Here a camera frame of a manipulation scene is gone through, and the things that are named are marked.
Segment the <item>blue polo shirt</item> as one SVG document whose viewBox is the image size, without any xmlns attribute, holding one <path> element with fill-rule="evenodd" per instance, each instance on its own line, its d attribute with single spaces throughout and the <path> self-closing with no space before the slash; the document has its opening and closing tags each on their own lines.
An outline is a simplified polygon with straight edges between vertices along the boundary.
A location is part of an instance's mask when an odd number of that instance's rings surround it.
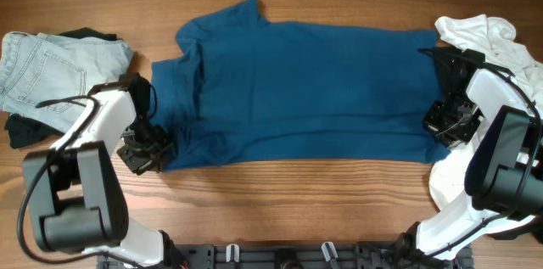
<svg viewBox="0 0 543 269">
<path fill-rule="evenodd" d="M 154 123 L 179 170 L 261 160 L 434 163 L 423 127 L 440 99 L 432 30 L 270 22 L 258 0 L 188 21 L 179 59 L 153 64 Z"/>
</svg>

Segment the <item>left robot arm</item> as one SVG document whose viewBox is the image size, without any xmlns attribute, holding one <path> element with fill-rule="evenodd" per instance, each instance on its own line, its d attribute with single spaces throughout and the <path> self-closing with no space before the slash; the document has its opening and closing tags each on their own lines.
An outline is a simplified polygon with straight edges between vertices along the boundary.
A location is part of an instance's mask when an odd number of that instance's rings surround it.
<svg viewBox="0 0 543 269">
<path fill-rule="evenodd" d="M 25 241 L 29 217 L 39 249 L 68 254 L 65 263 L 96 256 L 101 268 L 182 266 L 182 255 L 165 232 L 130 219 L 111 161 L 118 154 L 141 175 L 161 171 L 170 156 L 171 136 L 150 122 L 158 109 L 154 87 L 139 74 L 127 74 L 62 101 L 86 108 L 50 149 L 29 153 L 23 161 L 26 192 L 16 222 L 22 251 L 53 264 Z"/>
</svg>

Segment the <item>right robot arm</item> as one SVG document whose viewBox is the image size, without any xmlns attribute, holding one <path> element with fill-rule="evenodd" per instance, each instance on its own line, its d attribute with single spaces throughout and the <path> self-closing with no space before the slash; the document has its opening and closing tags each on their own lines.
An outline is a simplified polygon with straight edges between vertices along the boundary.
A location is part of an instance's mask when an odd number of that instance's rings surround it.
<svg viewBox="0 0 543 269">
<path fill-rule="evenodd" d="M 467 142 L 482 126 L 463 189 L 436 216 L 402 233 L 389 259 L 403 268 L 446 268 L 474 240 L 542 226 L 542 116 L 508 68 L 467 49 L 425 48 L 446 97 L 425 126 L 445 143 Z"/>
</svg>

